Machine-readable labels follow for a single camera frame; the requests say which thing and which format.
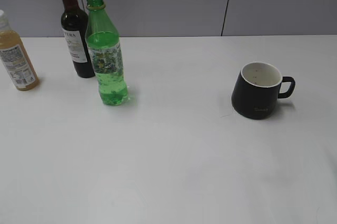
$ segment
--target cup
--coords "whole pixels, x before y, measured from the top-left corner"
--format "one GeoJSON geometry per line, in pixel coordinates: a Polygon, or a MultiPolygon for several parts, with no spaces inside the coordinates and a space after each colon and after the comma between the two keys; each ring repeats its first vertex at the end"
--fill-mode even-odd
{"type": "Polygon", "coordinates": [[[232,105],[241,115],[251,119],[268,117],[277,99],[288,98],[295,89],[295,80],[283,76],[273,65],[251,62],[241,69],[232,94],[232,105]],[[280,93],[281,84],[290,82],[289,89],[280,93]]]}

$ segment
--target green liquid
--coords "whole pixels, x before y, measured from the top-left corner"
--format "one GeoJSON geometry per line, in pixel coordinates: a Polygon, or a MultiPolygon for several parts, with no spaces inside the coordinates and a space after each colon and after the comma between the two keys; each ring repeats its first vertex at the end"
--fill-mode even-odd
{"type": "MultiPolygon", "coordinates": [[[[104,49],[116,45],[119,36],[112,32],[98,32],[90,35],[87,39],[88,47],[104,49]]],[[[119,105],[127,98],[127,86],[124,82],[123,72],[108,74],[96,73],[98,90],[104,104],[119,105]]]]}

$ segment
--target red wine bottle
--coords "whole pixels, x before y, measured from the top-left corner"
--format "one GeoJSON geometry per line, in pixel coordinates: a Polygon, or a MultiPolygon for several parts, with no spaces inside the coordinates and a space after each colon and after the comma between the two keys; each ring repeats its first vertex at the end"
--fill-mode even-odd
{"type": "Polygon", "coordinates": [[[77,75],[83,78],[93,77],[95,73],[85,42],[88,15],[80,9],[77,0],[62,1],[64,13],[61,25],[77,75]]]}

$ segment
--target bottle label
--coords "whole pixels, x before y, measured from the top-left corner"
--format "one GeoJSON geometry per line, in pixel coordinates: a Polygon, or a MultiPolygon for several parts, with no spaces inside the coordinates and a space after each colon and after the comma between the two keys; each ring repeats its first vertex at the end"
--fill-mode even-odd
{"type": "Polygon", "coordinates": [[[19,44],[0,49],[0,58],[13,83],[20,89],[35,82],[35,76],[19,44]]]}
{"type": "Polygon", "coordinates": [[[74,62],[85,63],[88,62],[85,56],[83,43],[79,31],[63,30],[65,40],[67,42],[70,55],[74,62]]]}
{"type": "Polygon", "coordinates": [[[94,49],[88,47],[88,50],[96,73],[109,74],[117,72],[118,74],[123,74],[122,50],[119,42],[109,48],[94,49]]]}

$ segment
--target green soda bottle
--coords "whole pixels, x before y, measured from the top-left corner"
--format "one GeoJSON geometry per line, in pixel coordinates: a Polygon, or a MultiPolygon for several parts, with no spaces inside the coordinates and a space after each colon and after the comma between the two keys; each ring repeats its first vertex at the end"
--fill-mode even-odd
{"type": "Polygon", "coordinates": [[[87,0],[89,22],[85,39],[103,103],[119,105],[127,98],[120,35],[104,8],[103,0],[87,0]]]}

